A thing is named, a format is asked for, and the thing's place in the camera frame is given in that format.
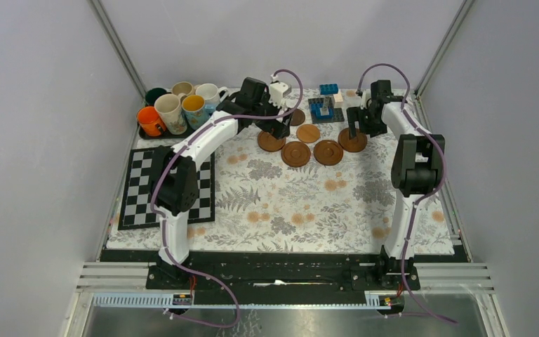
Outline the brown wooden coaster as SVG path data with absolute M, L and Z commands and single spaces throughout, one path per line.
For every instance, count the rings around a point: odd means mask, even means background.
M 293 168 L 305 166 L 310 161 L 310 158 L 310 148 L 300 141 L 286 143 L 281 149 L 282 161 Z
M 343 148 L 334 140 L 319 141 L 313 149 L 314 158 L 325 166 L 334 166 L 342 161 Z
M 277 152 L 280 151 L 286 144 L 286 139 L 278 139 L 275 138 L 271 133 L 261 131 L 258 134 L 257 142 L 261 150 L 264 150 L 266 152 Z
M 338 143 L 347 152 L 361 152 L 366 148 L 368 144 L 367 136 L 363 134 L 359 129 L 356 129 L 355 131 L 355 136 L 352 138 L 350 137 L 349 128 L 341 130 L 341 132 L 338 134 Z

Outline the dark wooden coaster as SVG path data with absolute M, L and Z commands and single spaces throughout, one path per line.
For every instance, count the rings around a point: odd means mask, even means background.
M 290 126 L 299 126 L 305 122 L 305 113 L 301 109 L 296 109 L 291 113 Z

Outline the light wooden coaster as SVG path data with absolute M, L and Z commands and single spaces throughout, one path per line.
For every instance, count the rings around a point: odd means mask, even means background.
M 314 124 L 304 124 L 298 127 L 296 136 L 303 143 L 315 143 L 321 137 L 321 131 Z

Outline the white mug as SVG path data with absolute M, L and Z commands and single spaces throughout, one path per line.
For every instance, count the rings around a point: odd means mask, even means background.
M 195 94 L 201 96 L 206 105 L 217 106 L 227 97 L 228 89 L 226 86 L 218 87 L 215 84 L 207 83 L 198 85 Z

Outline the blue mug yellow inside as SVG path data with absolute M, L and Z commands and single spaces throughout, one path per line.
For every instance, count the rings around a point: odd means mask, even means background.
M 193 130 L 203 126 L 211 116 L 206 100 L 200 95 L 189 95 L 182 101 L 182 110 L 187 123 Z

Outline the black serving tray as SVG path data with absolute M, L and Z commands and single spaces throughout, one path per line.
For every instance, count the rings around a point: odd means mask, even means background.
M 136 117 L 142 139 L 186 138 L 211 118 L 211 110 L 200 95 L 167 93 L 139 110 Z

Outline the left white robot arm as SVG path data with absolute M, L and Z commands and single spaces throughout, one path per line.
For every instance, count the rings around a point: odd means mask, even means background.
M 161 228 L 159 257 L 167 264 L 163 280 L 174 289 L 189 281 L 183 262 L 189 255 L 187 222 L 189 210 L 200 197 L 198 173 L 223 143 L 255 124 L 275 138 L 289 135 L 293 109 L 286 97 L 291 85 L 272 77 L 270 84 L 247 77 L 241 88 L 221 99 L 203 126 L 183 141 L 155 150 L 150 171 L 150 209 Z

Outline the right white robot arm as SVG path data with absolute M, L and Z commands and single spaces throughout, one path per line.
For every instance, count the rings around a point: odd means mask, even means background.
M 391 131 L 397 139 L 391 170 L 397 192 L 392 229 L 371 270 L 378 286 L 392 289 L 413 268 L 418 206 L 444 182 L 445 138 L 411 115 L 408 100 L 393 94 L 388 80 L 374 81 L 369 90 L 359 89 L 356 95 L 361 98 L 359 105 L 347 108 L 349 137 L 363 133 L 373 138 Z

